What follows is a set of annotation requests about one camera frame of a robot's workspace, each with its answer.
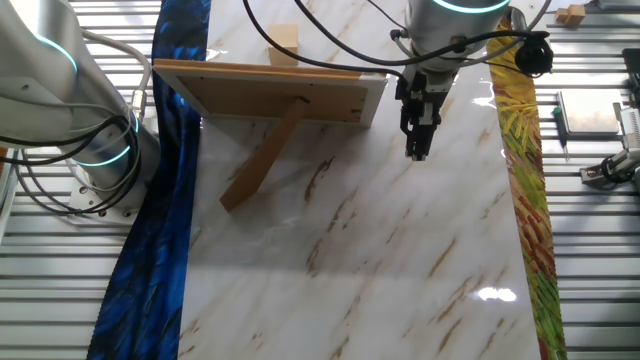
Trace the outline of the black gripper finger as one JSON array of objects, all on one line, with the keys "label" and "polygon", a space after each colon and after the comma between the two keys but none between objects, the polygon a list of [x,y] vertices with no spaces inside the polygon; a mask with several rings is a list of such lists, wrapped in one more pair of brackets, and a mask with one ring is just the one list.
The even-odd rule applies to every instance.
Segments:
[{"label": "black gripper finger", "polygon": [[407,105],[407,156],[413,161],[424,161],[429,154],[433,135],[437,129],[433,117],[433,103],[411,100]]},{"label": "black gripper finger", "polygon": [[406,148],[413,148],[413,130],[411,128],[411,110],[403,105],[401,107],[400,129],[406,135]]}]

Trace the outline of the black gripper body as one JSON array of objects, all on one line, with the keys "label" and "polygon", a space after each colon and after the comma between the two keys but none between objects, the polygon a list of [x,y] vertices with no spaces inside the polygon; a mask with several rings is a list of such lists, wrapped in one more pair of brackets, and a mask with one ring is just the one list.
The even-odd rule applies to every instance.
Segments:
[{"label": "black gripper body", "polygon": [[451,90],[458,71],[436,72],[417,66],[407,66],[398,79],[395,99],[402,103],[401,114],[408,123],[415,125],[439,125],[440,110]]}]

